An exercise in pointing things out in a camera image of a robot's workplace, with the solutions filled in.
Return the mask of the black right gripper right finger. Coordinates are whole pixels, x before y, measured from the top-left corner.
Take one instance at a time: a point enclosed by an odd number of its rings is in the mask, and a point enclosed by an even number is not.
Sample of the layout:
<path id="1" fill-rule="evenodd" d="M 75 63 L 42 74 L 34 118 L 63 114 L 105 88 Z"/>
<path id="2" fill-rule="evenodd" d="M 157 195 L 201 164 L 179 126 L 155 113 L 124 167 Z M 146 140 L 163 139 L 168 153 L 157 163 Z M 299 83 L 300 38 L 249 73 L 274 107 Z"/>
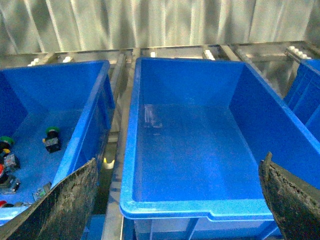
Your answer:
<path id="1" fill-rule="evenodd" d="M 258 175 L 267 207 L 285 240 L 320 238 L 320 190 L 272 160 L 269 151 Z"/>

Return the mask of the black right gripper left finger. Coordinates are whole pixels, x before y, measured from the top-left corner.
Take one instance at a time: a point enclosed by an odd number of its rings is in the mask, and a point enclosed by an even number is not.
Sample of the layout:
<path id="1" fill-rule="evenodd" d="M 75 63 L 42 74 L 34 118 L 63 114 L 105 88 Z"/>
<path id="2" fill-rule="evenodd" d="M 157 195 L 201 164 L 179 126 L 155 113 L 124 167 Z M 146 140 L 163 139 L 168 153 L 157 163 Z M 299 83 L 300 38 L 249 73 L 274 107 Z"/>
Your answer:
<path id="1" fill-rule="evenodd" d="M 92 158 L 0 228 L 2 240 L 79 240 L 92 213 L 99 170 Z"/>

